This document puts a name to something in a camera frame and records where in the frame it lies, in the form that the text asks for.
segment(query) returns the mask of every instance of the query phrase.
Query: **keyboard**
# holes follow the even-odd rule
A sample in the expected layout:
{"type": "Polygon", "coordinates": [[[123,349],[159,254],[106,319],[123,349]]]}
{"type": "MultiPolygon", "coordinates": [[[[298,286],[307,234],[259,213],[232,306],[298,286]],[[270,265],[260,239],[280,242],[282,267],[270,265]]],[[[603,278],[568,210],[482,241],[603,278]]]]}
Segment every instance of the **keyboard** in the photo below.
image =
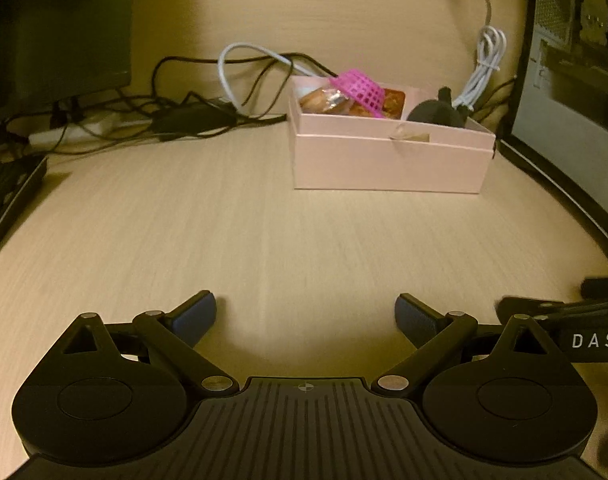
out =
{"type": "Polygon", "coordinates": [[[30,155],[11,162],[0,161],[0,242],[46,174],[46,158],[30,155]]]}

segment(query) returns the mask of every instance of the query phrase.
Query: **desk surface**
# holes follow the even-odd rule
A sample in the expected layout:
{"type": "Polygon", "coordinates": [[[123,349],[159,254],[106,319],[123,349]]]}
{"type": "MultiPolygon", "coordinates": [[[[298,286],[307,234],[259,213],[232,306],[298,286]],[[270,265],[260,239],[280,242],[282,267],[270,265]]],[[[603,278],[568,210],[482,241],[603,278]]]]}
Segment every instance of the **desk surface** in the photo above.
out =
{"type": "MultiPolygon", "coordinates": [[[[498,156],[479,196],[293,190],[286,128],[52,160],[0,250],[0,479],[26,458],[10,406],[80,312],[124,322],[202,288],[219,298],[197,347],[250,375],[365,376],[411,345],[393,302],[496,322],[504,294],[572,300],[608,261],[577,222],[498,156]]],[[[583,367],[608,431],[608,365],[583,367]]]]}

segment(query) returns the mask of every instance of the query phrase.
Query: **coiled white cable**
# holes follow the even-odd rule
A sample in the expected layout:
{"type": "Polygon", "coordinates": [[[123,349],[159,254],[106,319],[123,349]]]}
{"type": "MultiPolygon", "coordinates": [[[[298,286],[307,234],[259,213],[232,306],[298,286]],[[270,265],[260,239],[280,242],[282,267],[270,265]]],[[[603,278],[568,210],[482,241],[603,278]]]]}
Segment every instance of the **coiled white cable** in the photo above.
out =
{"type": "MultiPolygon", "coordinates": [[[[263,54],[266,54],[267,56],[274,57],[274,59],[276,59],[277,61],[282,62],[288,66],[290,66],[291,62],[289,59],[277,54],[277,52],[273,52],[272,50],[269,50],[266,47],[257,45],[255,43],[244,43],[243,41],[240,41],[237,43],[231,43],[224,50],[222,50],[221,54],[219,54],[219,57],[217,58],[217,74],[219,75],[219,81],[222,84],[222,88],[224,89],[224,93],[226,94],[226,97],[231,102],[231,104],[235,107],[235,110],[237,110],[240,113],[244,113],[244,107],[237,100],[237,98],[235,97],[235,94],[233,94],[233,90],[231,89],[230,85],[228,84],[228,80],[226,79],[226,73],[225,73],[226,56],[228,56],[229,52],[231,52],[232,50],[235,50],[236,48],[252,48],[253,50],[258,50],[259,52],[262,52],[263,54]]],[[[313,72],[312,70],[309,70],[308,68],[304,68],[301,65],[298,65],[297,63],[293,63],[293,70],[295,70],[301,74],[308,75],[308,76],[319,75],[319,74],[316,74],[315,72],[313,72]]]]}
{"type": "Polygon", "coordinates": [[[506,35],[490,25],[492,5],[486,1],[486,24],[479,31],[477,39],[477,67],[464,85],[461,94],[453,101],[453,108],[464,105],[473,110],[474,104],[484,93],[492,73],[500,69],[500,62],[506,54],[506,35]]]}

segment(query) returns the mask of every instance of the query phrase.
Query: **snack package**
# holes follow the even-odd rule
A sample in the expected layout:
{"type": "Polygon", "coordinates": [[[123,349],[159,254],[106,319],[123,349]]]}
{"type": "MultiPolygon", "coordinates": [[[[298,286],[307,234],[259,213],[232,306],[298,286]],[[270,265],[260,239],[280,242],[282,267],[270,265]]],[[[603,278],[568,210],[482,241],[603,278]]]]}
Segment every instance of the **snack package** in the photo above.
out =
{"type": "MultiPolygon", "coordinates": [[[[405,93],[401,90],[391,90],[389,88],[384,88],[384,92],[382,114],[386,119],[401,119],[406,99],[405,93]]],[[[366,108],[332,86],[324,86],[309,92],[299,100],[299,105],[305,114],[372,117],[372,114],[366,108]]]]}
{"type": "MultiPolygon", "coordinates": [[[[384,88],[384,105],[382,106],[382,114],[386,119],[401,119],[405,101],[406,94],[401,90],[384,88]]],[[[359,103],[353,103],[348,115],[357,117],[372,117],[372,114],[359,103]]]]}
{"type": "Polygon", "coordinates": [[[332,86],[313,90],[299,100],[305,114],[347,115],[353,104],[350,97],[332,86]]]}

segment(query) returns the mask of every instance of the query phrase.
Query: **pink mesh basket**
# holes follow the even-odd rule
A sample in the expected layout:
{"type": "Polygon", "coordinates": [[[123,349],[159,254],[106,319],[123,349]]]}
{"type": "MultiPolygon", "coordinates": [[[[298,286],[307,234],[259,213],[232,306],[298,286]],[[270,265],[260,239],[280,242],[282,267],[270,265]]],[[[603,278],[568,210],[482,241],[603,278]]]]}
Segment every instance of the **pink mesh basket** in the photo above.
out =
{"type": "Polygon", "coordinates": [[[332,77],[330,81],[335,88],[372,113],[373,117],[383,117],[384,89],[370,77],[353,68],[332,77]]]}

